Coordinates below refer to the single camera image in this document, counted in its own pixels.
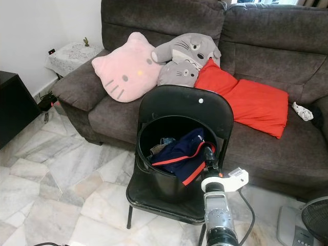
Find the navy garment with red trim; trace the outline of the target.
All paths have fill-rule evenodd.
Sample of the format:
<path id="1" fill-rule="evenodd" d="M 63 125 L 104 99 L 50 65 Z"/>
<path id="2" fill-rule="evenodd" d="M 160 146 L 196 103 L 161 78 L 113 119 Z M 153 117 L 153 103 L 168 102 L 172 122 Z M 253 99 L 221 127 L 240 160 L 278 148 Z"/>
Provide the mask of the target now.
<path id="1" fill-rule="evenodd" d="M 206 141 L 204 129 L 196 128 L 166 145 L 151 157 L 150 162 L 154 167 L 173 173 L 186 187 L 207 166 L 206 149 L 210 149 L 213 154 L 216 152 L 216 146 Z"/>

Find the blue jeans cloth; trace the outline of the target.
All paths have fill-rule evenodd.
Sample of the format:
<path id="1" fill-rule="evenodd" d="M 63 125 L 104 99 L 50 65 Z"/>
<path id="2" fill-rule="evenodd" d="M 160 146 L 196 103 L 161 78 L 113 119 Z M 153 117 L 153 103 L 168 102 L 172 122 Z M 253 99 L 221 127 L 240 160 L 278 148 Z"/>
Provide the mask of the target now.
<path id="1" fill-rule="evenodd" d="M 152 155 L 159 154 L 167 145 L 170 145 L 171 143 L 176 143 L 176 138 L 171 137 L 164 137 L 160 138 L 159 144 L 155 145 L 150 149 L 150 152 Z"/>

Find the black plastic bucket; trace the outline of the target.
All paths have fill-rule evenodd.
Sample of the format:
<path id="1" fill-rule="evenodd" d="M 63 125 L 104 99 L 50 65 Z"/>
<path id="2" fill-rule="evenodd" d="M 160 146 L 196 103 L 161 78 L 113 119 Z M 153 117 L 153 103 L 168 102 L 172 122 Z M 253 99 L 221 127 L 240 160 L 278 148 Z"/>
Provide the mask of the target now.
<path id="1" fill-rule="evenodd" d="M 204 129 L 204 139 L 211 141 L 216 146 L 216 137 L 206 125 L 189 117 L 165 116 L 154 121 L 142 124 L 137 134 L 137 154 L 141 161 L 140 166 L 146 171 L 146 176 L 151 183 L 155 195 L 162 200 L 179 203 L 190 199 L 197 192 L 200 185 L 201 173 L 195 180 L 183 185 L 173 173 L 151 165 L 153 155 L 150 149 L 159 144 L 160 138 L 171 137 L 179 140 L 185 134 L 196 128 Z"/>

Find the red cushion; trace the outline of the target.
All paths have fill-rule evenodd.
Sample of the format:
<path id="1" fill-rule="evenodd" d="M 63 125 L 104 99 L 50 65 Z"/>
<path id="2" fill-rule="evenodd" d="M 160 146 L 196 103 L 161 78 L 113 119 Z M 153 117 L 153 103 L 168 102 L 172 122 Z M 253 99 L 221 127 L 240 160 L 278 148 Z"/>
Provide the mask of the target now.
<path id="1" fill-rule="evenodd" d="M 238 80 L 234 76 L 225 72 L 212 58 L 209 58 L 206 65 L 199 71 L 194 87 L 225 96 L 237 84 Z"/>
<path id="2" fill-rule="evenodd" d="M 230 104 L 234 121 L 280 139 L 288 124 L 287 92 L 240 79 L 223 96 Z"/>

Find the small grey plush pillow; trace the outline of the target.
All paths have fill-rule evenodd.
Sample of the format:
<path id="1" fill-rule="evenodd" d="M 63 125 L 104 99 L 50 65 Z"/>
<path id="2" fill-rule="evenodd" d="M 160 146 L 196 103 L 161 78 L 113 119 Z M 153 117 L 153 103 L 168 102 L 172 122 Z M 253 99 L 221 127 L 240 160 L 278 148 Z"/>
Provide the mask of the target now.
<path id="1" fill-rule="evenodd" d="M 198 78 L 199 70 L 189 61 L 181 61 L 176 63 L 170 61 L 162 67 L 157 86 L 159 85 L 180 85 L 185 87 L 193 87 Z"/>

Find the small white cloth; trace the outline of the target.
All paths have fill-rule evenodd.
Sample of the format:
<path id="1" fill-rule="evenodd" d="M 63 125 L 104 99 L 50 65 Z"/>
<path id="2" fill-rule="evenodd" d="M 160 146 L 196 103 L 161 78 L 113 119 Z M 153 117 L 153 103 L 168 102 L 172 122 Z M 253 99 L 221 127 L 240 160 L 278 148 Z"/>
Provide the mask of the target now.
<path id="1" fill-rule="evenodd" d="M 303 121 L 312 121 L 312 119 L 314 119 L 314 115 L 311 110 L 305 108 L 304 106 L 298 105 L 295 101 L 292 103 L 292 108 Z"/>

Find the grey standing fan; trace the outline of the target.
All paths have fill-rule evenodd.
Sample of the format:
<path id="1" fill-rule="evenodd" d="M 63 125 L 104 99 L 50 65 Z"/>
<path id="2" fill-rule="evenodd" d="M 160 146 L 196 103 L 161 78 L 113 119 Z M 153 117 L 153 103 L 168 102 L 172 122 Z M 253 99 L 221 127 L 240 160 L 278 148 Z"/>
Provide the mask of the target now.
<path id="1" fill-rule="evenodd" d="M 284 246 L 328 246 L 328 196 L 313 199 L 301 209 L 282 206 L 277 239 Z"/>

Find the large grey plush toy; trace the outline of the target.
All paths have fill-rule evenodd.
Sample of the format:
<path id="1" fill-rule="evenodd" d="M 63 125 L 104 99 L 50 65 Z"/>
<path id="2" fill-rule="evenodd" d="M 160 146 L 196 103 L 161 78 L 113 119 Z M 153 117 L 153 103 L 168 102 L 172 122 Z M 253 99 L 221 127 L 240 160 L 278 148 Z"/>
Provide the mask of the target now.
<path id="1" fill-rule="evenodd" d="M 188 61 L 197 70 L 201 70 L 209 59 L 219 66 L 222 54 L 210 36 L 185 33 L 155 47 L 151 56 L 155 63 L 173 61 L 179 64 Z"/>

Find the pink cat face pillow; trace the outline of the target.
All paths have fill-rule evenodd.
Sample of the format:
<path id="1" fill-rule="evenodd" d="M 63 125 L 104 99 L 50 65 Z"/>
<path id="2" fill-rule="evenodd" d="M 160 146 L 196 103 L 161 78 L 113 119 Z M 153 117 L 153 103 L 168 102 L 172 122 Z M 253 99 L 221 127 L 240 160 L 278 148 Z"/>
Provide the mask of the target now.
<path id="1" fill-rule="evenodd" d="M 143 34 L 135 31 L 121 47 L 92 59 L 101 86 L 113 100 L 129 103 L 156 87 L 163 65 L 152 59 L 154 49 Z"/>

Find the black tv console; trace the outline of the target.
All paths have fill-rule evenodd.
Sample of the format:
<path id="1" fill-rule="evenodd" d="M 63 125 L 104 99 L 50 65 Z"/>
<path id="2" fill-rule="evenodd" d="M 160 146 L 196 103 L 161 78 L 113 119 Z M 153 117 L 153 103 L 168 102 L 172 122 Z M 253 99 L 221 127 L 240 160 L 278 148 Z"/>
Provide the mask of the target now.
<path id="1" fill-rule="evenodd" d="M 42 111 L 16 73 L 0 71 L 0 145 L 4 147 Z"/>

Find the floor power strip with plugs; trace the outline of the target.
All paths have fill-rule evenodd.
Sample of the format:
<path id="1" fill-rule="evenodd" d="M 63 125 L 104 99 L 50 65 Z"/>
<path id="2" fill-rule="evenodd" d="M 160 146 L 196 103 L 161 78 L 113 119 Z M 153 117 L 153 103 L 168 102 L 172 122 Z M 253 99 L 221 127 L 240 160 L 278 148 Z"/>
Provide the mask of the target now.
<path id="1" fill-rule="evenodd" d="M 43 121 L 46 124 L 49 119 L 49 110 L 54 107 L 57 103 L 58 98 L 52 94 L 52 91 L 47 92 L 46 94 L 39 97 L 39 103 L 37 104 L 38 108 L 44 113 Z"/>

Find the window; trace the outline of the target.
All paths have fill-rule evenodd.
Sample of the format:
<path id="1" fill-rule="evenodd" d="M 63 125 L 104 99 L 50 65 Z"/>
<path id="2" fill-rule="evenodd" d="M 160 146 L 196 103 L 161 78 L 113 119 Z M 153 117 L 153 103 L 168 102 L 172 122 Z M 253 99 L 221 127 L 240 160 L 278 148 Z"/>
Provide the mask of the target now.
<path id="1" fill-rule="evenodd" d="M 296 5 L 296 6 L 328 9 L 328 0 L 221 0 L 221 2 L 226 2 L 230 4 L 262 3 L 262 4 Z"/>

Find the side table with lace cloth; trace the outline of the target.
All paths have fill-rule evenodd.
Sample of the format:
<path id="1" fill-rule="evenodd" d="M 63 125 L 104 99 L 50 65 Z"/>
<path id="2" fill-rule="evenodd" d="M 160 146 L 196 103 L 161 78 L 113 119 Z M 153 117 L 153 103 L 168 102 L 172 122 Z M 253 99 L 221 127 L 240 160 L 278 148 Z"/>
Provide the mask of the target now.
<path id="1" fill-rule="evenodd" d="M 49 54 L 45 67 L 64 77 L 96 57 L 102 50 L 101 46 L 89 45 L 87 47 L 84 43 L 68 43 Z"/>

